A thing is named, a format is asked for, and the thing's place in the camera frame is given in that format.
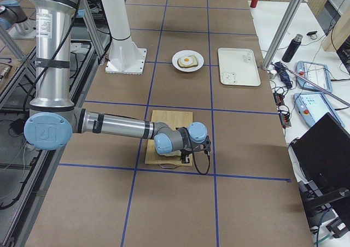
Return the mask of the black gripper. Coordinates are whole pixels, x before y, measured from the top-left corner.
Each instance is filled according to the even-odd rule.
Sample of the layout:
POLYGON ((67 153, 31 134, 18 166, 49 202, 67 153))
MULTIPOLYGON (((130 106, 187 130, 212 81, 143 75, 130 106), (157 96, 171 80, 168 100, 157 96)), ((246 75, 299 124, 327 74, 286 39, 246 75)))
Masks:
POLYGON ((183 142, 183 148, 180 149, 181 163, 189 164, 190 157, 189 155, 193 152, 203 151, 203 145, 196 142, 183 142))

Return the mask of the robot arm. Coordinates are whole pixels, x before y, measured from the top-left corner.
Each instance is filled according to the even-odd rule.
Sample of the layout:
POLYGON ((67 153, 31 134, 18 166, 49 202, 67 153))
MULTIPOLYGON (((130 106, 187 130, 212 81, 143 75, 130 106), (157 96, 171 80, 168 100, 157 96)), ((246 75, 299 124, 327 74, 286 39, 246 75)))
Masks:
POLYGON ((36 37, 36 22, 27 17, 16 0, 1 1, 1 27, 14 39, 36 37))
POLYGON ((200 122, 173 130, 150 122, 77 108, 70 99, 71 29, 81 0, 30 0, 36 8, 36 96, 25 123, 26 140, 42 150, 66 145, 73 133, 105 133, 152 139, 160 155, 180 151, 181 160, 198 151, 209 154, 211 141, 200 122))

